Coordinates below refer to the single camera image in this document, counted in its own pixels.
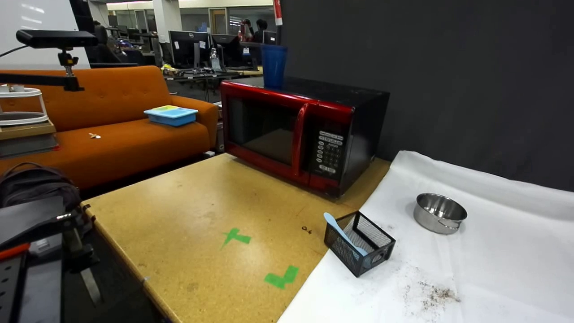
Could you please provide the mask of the red black microwave oven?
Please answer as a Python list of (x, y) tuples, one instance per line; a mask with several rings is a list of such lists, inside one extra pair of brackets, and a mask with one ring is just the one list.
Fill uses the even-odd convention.
[(223, 148), (250, 167), (327, 196), (342, 194), (374, 158), (388, 103), (383, 90), (259, 78), (220, 83)]

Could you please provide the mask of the light blue paper card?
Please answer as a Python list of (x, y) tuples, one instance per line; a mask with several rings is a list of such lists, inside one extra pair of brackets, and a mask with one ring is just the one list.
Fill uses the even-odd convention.
[(326, 225), (327, 225), (329, 228), (333, 228), (333, 230), (338, 234), (338, 237), (340, 237), (342, 241), (345, 241), (345, 243), (351, 246), (351, 250), (352, 250), (358, 257), (365, 257), (365, 250), (361, 250), (360, 246), (356, 246), (356, 245), (349, 239), (349, 236), (338, 227), (336, 219), (335, 219), (331, 214), (322, 212), (322, 219), (326, 221)]

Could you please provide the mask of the green tape mark upper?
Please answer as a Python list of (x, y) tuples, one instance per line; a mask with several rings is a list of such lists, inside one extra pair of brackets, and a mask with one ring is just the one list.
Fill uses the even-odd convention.
[(231, 228), (223, 237), (223, 246), (229, 245), (231, 241), (236, 241), (239, 245), (248, 245), (250, 237), (243, 236), (238, 228)]

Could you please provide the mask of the green tape mark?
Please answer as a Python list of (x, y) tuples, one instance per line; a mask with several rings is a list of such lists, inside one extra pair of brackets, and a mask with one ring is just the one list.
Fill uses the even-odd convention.
[(297, 277), (297, 268), (288, 266), (281, 275), (277, 273), (266, 273), (265, 282), (275, 289), (284, 289), (288, 284), (291, 284)]
[(236, 241), (239, 245), (248, 245), (250, 237), (243, 236), (238, 228), (231, 228), (223, 237), (223, 246), (229, 245), (231, 241)]

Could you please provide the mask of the green tape mark lower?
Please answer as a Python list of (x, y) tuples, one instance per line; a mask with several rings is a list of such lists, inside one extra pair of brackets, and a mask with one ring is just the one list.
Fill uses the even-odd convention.
[(265, 282), (275, 289), (284, 289), (288, 284), (291, 284), (297, 277), (297, 268), (288, 266), (281, 275), (277, 273), (266, 273)]

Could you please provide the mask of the black mesh tray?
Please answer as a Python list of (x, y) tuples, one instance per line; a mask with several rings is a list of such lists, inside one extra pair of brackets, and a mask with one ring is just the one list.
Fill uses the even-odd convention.
[(365, 250), (365, 257), (358, 257), (351, 246), (338, 237), (338, 234), (326, 225), (324, 245), (335, 257), (354, 275), (361, 277), (369, 270), (385, 262), (394, 248), (394, 239), (376, 227), (361, 212), (351, 212), (342, 218), (335, 218), (338, 227), (349, 236), (349, 239)]

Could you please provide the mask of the blue lidded plastic box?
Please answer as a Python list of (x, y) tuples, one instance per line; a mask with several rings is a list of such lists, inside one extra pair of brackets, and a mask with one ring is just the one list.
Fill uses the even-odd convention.
[(170, 105), (144, 110), (143, 115), (153, 124), (170, 126), (170, 128), (193, 124), (196, 119), (196, 112), (193, 108), (180, 108), (180, 106), (170, 106)]

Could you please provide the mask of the steel bowl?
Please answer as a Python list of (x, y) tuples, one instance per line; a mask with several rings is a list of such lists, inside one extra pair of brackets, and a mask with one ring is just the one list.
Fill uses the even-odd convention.
[(464, 207), (439, 194), (417, 194), (413, 205), (413, 221), (439, 236), (455, 234), (467, 218)]

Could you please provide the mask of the black computer monitor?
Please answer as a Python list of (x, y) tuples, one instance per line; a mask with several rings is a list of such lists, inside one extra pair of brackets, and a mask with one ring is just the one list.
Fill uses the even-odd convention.
[(189, 31), (170, 31), (170, 45), (175, 67), (195, 67), (195, 35)]

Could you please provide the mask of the orange sofa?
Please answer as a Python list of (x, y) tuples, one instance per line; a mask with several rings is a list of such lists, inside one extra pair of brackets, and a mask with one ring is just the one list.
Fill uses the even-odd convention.
[[(0, 173), (31, 162), (94, 189), (126, 176), (191, 160), (214, 148), (216, 106), (173, 96), (157, 67), (76, 69), (80, 92), (39, 87), (55, 126), (57, 148), (0, 158)], [(170, 128), (143, 112), (157, 106), (193, 108), (193, 124)]]

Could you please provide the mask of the black backdrop curtain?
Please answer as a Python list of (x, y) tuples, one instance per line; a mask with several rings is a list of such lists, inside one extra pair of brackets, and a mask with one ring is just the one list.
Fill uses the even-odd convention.
[(286, 74), (385, 90), (408, 149), (574, 189), (574, 0), (281, 0)]

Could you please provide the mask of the black clamp stand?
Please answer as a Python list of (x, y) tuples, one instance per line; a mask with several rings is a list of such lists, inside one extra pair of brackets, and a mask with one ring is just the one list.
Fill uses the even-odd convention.
[(98, 259), (92, 246), (83, 243), (92, 223), (94, 218), (87, 212), (87, 205), (46, 218), (39, 223), (33, 262), (60, 261), (65, 271), (80, 275), (91, 304), (98, 306), (101, 293), (91, 271)]

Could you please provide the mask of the white table cloth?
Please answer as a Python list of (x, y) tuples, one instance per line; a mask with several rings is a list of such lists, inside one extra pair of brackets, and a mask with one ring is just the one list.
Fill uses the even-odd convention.
[[(417, 194), (467, 218), (431, 234)], [(401, 151), (360, 212), (394, 237), (390, 257), (352, 277), (324, 255), (279, 323), (574, 323), (571, 192)]]

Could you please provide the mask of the black backpack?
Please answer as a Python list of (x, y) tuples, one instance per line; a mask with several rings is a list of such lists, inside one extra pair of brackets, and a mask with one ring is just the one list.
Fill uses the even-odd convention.
[(22, 162), (0, 178), (0, 246), (89, 228), (78, 189), (53, 169)]

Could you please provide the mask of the stack of books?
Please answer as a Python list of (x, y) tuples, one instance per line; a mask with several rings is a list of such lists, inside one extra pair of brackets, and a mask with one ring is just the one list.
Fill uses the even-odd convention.
[(37, 110), (0, 110), (0, 157), (17, 157), (49, 151), (57, 148), (55, 126), (51, 124), (42, 94), (37, 88), (1, 85), (0, 101), (15, 103), (35, 99)]

